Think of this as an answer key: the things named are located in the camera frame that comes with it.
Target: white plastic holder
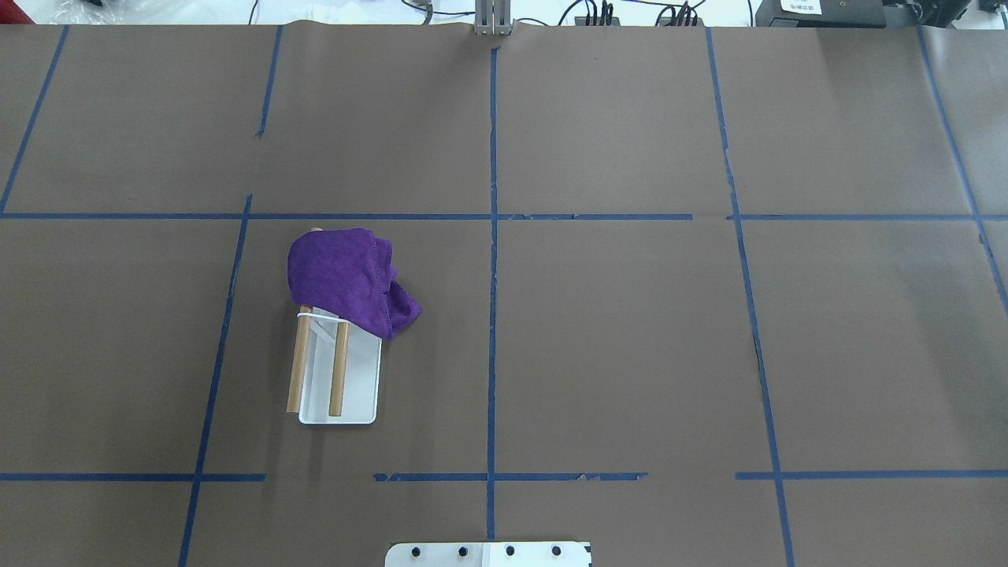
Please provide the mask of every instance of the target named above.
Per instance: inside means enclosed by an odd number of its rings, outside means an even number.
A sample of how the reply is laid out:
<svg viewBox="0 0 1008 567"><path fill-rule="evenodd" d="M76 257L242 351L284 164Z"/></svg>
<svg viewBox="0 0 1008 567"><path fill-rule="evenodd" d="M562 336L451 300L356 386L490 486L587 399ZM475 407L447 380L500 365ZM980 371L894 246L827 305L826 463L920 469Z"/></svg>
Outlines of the white plastic holder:
<svg viewBox="0 0 1008 567"><path fill-rule="evenodd" d="M378 415L378 377L381 368L381 339L357 325L320 308L301 310L298 319L310 320L306 340L296 350L304 349L304 371L299 384L300 403L288 400L288 411L297 408L297 419L305 425L368 425ZM350 338L346 348L346 373L342 412L330 415L336 364L337 326L349 323ZM292 376L291 394L297 390L297 376Z"/></svg>
<svg viewBox="0 0 1008 567"><path fill-rule="evenodd" d="M385 567L591 567L585 542L396 544Z"/></svg>

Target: wooden stick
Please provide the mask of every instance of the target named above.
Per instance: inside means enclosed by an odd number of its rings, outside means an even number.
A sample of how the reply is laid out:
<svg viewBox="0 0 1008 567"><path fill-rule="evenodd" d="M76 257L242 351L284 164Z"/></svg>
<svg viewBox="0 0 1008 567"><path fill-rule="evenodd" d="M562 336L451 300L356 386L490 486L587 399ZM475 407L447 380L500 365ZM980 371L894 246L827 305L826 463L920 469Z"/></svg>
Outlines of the wooden stick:
<svg viewBox="0 0 1008 567"><path fill-rule="evenodd" d="M329 415L343 415L343 388L347 377L347 346L350 345L350 324L336 326L336 356L333 359L333 389L329 392Z"/></svg>
<svg viewBox="0 0 1008 567"><path fill-rule="evenodd" d="M311 313L311 306L302 305L298 313ZM304 367L308 361L308 336L311 333L311 318L297 318L297 335L294 337L294 363L290 367L290 390L287 391L287 413L296 414L301 410L301 387L304 385Z"/></svg>

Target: white sticker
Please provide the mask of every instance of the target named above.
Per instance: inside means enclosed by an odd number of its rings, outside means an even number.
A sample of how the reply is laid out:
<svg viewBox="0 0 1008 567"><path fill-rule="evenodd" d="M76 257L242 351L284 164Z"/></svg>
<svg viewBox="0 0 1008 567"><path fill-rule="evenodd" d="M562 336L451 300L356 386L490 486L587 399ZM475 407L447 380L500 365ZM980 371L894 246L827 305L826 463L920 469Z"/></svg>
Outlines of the white sticker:
<svg viewBox="0 0 1008 567"><path fill-rule="evenodd" d="M818 0L780 0L780 9L795 14L823 15L823 6Z"/></svg>

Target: purple towel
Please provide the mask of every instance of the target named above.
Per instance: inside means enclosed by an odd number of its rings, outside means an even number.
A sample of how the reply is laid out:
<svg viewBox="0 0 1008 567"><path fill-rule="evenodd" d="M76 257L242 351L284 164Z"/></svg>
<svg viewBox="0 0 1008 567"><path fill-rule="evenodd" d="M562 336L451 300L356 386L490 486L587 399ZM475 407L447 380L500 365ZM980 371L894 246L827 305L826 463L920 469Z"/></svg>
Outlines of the purple towel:
<svg viewBox="0 0 1008 567"><path fill-rule="evenodd" d="M295 304L335 313L384 340L420 314L395 276L392 244L363 228L308 232L287 254L287 286Z"/></svg>

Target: blue painter's tape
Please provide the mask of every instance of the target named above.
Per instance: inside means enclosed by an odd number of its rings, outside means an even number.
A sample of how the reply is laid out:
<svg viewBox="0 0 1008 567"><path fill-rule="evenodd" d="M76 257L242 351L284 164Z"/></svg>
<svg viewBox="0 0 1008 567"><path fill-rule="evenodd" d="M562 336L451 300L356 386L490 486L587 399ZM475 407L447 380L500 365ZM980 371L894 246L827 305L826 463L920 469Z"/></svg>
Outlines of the blue painter's tape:
<svg viewBox="0 0 1008 567"><path fill-rule="evenodd" d="M0 482L265 482L265 474L134 472L3 472Z"/></svg>
<svg viewBox="0 0 1008 567"><path fill-rule="evenodd" d="M484 472L394 472L374 475L375 482L485 482Z"/></svg>
<svg viewBox="0 0 1008 567"><path fill-rule="evenodd" d="M576 480L602 482L636 482L646 472L498 472L500 482L572 482Z"/></svg>
<svg viewBox="0 0 1008 567"><path fill-rule="evenodd" d="M521 213L502 214L502 221L691 221L688 214L570 214L570 213Z"/></svg>
<svg viewBox="0 0 1008 567"><path fill-rule="evenodd" d="M773 424L773 410L770 405L770 388L766 379L766 366L763 361L763 345L760 341L759 320L756 318L756 302L753 299L752 278L749 274L749 259L746 254L745 235L742 231L741 211L738 192L735 186L735 175L728 158L728 126L725 123L725 109L721 100L721 84L718 81L718 63L714 53L714 36L711 28L705 28L707 34L707 53L711 64L711 82L714 84L714 102L718 110L718 125L721 131L721 144L725 154L725 175L731 190L732 216L735 224L735 236L738 241L739 261L742 264L742 279L745 285L746 304L749 308L749 324L752 328L753 346L756 349L756 364L759 371L760 389L763 396L763 421L766 426L767 443L770 447L770 463L775 473L780 472L780 457L777 451L777 434ZM787 520L787 502L784 498L784 482L777 477L774 481L777 494L777 513L780 517L780 532L784 544L784 559L787 567L794 567L794 551L791 546L791 528Z"/></svg>
<svg viewBox="0 0 1008 567"><path fill-rule="evenodd" d="M210 444L210 429L214 422L214 408L217 406L217 391L221 383L221 368L224 365L224 348L228 342L228 331L231 328L231 312L235 304L235 284L238 280L238 269L242 263L242 251L245 248L245 234L249 226L249 213L252 210L252 196L245 198L245 210L242 212L242 225L238 231L238 244L235 246L235 260L231 265L231 280L228 285L228 299L224 304L224 320L221 323L221 336L217 343L217 358L214 361L214 373L210 379L210 394L207 396L207 411L203 418L203 432L200 435L200 451L196 459L197 478L193 481L190 493L188 512L185 514L185 528L182 532L182 544L178 551L178 567L185 567L188 560L190 541L193 538L193 525L196 522L196 509L200 501L200 477L203 476L203 465L207 460L207 447Z"/></svg>
<svg viewBox="0 0 1008 567"><path fill-rule="evenodd" d="M10 192L14 189L14 181L17 179L17 172L21 168L21 159L24 151L28 148L28 140L31 139L31 132L35 129L35 121L38 120L38 113L42 110L42 101L45 100L45 93L52 83L52 75L56 71L56 64L59 63L59 55L62 53L64 44L67 43L67 34L70 33L70 26L65 25L59 33L59 41L56 42L55 51L52 53L52 61L49 62L49 70L45 73L45 80L42 81L42 88L38 91L38 98L35 99L35 107L31 109L31 116L28 117L28 125L24 128L24 135L21 136L21 145L14 155L14 164L10 167L10 175L7 176L7 185L3 188L3 196L0 196L0 213L7 208L7 200L10 199Z"/></svg>
<svg viewBox="0 0 1008 567"><path fill-rule="evenodd" d="M944 128L946 137L949 140L949 147L952 149L953 157L956 159L956 169L959 171L960 180L963 182L963 190L966 192L966 199L970 203L970 211L973 213L977 223L977 232L980 234L981 245L984 247L984 254L987 256L987 264L991 268L994 277L994 287L1001 298L1001 308L1008 316L1008 291L1005 290L1004 278L1001 276L1001 269L998 267L997 259L994 258L994 250L991 249L991 241L987 237L987 229L977 207L977 199L973 194L973 187L970 185L970 178L966 175L966 167L963 165L963 157L959 151L959 144L956 143L956 136L952 133L952 125L949 123L949 116L946 114L944 104L941 102L941 94L938 93L937 83L934 81L934 72L931 69L931 58L927 52L927 41L924 39L923 28L917 26L917 42L920 44L920 56L924 61L924 71L927 75L927 84L931 88L931 96L934 98L934 106L937 108L938 116L941 118L941 127Z"/></svg>
<svg viewBox="0 0 1008 567"><path fill-rule="evenodd" d="M797 470L773 472L737 472L736 480L870 480L912 478L1008 478L1008 470Z"/></svg>
<svg viewBox="0 0 1008 567"><path fill-rule="evenodd" d="M276 26L276 38L273 39L273 59L269 64L269 79L266 80L266 95L262 99L262 119L255 135L261 136L266 131L266 119L269 118L269 101L273 96L273 79L276 78L276 61L280 56L280 39L283 37L283 26Z"/></svg>
<svg viewBox="0 0 1008 567"><path fill-rule="evenodd" d="M200 482L194 482L190 489L190 505L185 512L185 528L182 530L182 544L178 549L178 567L185 567L188 561L190 543L193 541L193 526L196 523L196 507L200 501Z"/></svg>
<svg viewBox="0 0 1008 567"><path fill-rule="evenodd" d="M200 482L265 482L265 474L207 474L199 477Z"/></svg>
<svg viewBox="0 0 1008 567"><path fill-rule="evenodd" d="M497 468L497 52L490 50L490 329L487 368L487 541L495 538L494 475Z"/></svg>
<svg viewBox="0 0 1008 567"><path fill-rule="evenodd" d="M427 213L255 213L252 220L489 221L491 215Z"/></svg>
<svg viewBox="0 0 1008 567"><path fill-rule="evenodd" d="M6 472L0 482L193 482L192 474L122 472Z"/></svg>
<svg viewBox="0 0 1008 567"><path fill-rule="evenodd" d="M971 215L735 215L743 221L972 221Z"/></svg>
<svg viewBox="0 0 1008 567"><path fill-rule="evenodd" d="M3 213L4 219L46 220L240 220L240 213Z"/></svg>

